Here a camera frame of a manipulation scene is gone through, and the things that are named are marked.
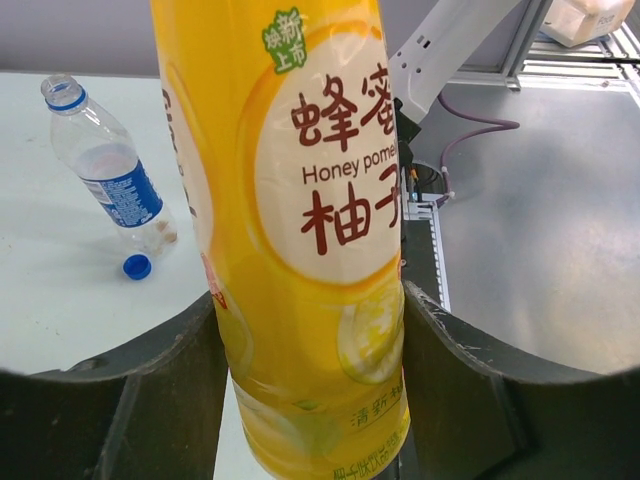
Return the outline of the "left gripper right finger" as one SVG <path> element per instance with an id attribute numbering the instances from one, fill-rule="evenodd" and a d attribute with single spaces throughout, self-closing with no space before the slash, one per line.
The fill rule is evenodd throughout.
<path id="1" fill-rule="evenodd" d="M 424 479 L 635 479 L 639 372 L 524 352 L 405 290 L 404 381 Z"/>

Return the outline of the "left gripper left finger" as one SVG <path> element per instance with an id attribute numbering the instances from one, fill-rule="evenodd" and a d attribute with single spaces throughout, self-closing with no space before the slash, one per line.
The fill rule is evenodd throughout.
<path id="1" fill-rule="evenodd" d="M 4 370 L 1 476 L 210 479 L 227 373 L 210 294 L 69 370 Z"/>

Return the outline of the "blue bottle cap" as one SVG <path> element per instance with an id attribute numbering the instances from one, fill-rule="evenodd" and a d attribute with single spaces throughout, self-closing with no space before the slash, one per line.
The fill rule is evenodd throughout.
<path id="1" fill-rule="evenodd" d="M 122 270 L 129 279 L 139 281 L 150 275 L 152 263 L 146 255 L 134 254 L 124 261 Z"/>

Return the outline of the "clear water bottle blue label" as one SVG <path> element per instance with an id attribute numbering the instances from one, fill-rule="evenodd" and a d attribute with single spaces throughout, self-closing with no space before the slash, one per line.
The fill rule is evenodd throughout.
<path id="1" fill-rule="evenodd" d="M 127 129 L 68 74 L 47 77 L 40 91 L 56 157 L 103 208 L 126 248 L 152 257 L 168 253 L 177 227 Z"/>

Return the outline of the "yellow juice bottle yellow cap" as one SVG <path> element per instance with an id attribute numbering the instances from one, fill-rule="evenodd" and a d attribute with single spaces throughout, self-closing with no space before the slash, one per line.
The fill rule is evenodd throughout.
<path id="1" fill-rule="evenodd" d="M 401 173 L 374 1 L 155 1 L 169 127 L 248 444 L 371 479 L 410 423 Z"/>

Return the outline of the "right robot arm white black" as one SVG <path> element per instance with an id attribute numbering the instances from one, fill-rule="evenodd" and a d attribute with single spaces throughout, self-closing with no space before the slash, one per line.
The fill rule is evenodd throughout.
<path id="1" fill-rule="evenodd" d="M 452 79 L 512 77 L 531 1 L 384 1 L 397 138 L 409 144 Z"/>

